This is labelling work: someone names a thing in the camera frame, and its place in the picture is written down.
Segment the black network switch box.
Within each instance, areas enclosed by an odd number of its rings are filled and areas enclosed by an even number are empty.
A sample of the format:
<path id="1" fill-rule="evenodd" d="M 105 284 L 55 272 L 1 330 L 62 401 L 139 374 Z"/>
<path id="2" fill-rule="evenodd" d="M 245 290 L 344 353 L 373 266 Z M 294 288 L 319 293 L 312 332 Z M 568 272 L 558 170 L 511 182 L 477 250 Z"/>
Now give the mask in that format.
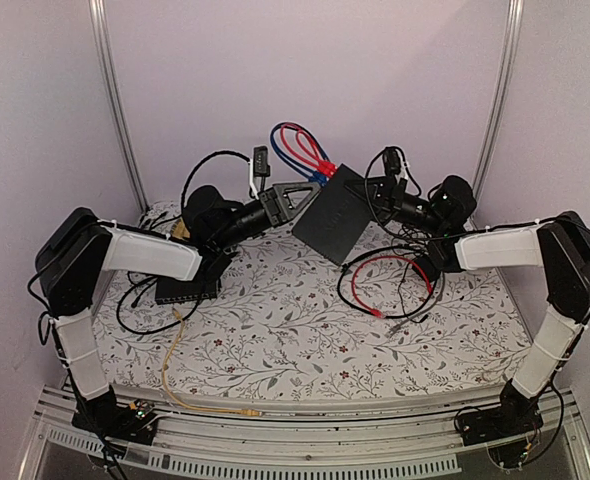
<path id="1" fill-rule="evenodd" d="M 352 193 L 347 181 L 362 180 L 340 165 L 292 228 L 295 238 L 335 265 L 341 265 L 371 220 L 365 201 Z"/>

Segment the black ethernet cable teal boot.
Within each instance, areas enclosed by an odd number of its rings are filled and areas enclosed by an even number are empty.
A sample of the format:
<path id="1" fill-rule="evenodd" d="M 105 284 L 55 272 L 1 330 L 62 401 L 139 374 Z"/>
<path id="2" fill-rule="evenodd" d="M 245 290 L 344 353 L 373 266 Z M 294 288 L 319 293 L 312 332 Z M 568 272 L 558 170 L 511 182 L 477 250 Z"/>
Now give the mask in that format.
<path id="1" fill-rule="evenodd" d="M 346 261 L 336 291 L 349 308 L 382 320 L 406 320 L 428 306 L 436 289 L 413 271 L 413 260 L 423 255 L 414 246 L 379 247 Z"/>

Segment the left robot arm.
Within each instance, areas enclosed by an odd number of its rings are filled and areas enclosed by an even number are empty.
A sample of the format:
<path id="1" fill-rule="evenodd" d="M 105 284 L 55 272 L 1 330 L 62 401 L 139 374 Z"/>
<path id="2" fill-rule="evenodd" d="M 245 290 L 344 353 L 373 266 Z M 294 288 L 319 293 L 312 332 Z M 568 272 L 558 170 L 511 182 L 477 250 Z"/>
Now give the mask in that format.
<path id="1" fill-rule="evenodd" d="M 32 284 L 55 328 L 59 358 L 83 400 L 86 419 L 103 434 L 123 426 L 121 408 L 105 395 L 111 389 L 93 332 L 94 302 L 114 271 L 132 271 L 191 285 L 202 301 L 230 265 L 233 248 L 289 223 L 312 202 L 316 183 L 277 183 L 241 203 L 212 185 L 194 190 L 181 211 L 186 240 L 99 219 L 79 207 L 59 226 L 35 259 Z"/>

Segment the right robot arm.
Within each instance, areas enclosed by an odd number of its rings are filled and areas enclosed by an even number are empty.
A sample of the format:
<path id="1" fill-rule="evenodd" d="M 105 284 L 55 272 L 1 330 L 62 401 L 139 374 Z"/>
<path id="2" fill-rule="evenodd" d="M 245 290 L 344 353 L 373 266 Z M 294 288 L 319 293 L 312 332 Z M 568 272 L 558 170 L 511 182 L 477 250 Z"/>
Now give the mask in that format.
<path id="1" fill-rule="evenodd" d="M 364 201 L 381 226 L 391 220 L 425 234 L 416 259 L 401 256 L 434 288 L 448 273 L 487 269 L 537 270 L 541 319 L 520 366 L 505 381 L 495 407 L 461 413 L 456 427 L 471 442 L 508 437 L 542 426 L 538 403 L 569 361 L 590 321 L 590 228 L 566 210 L 552 217 L 473 230 L 467 227 L 477 201 L 469 183 L 450 175 L 425 198 L 406 190 L 403 180 L 349 180 L 349 192 Z"/>

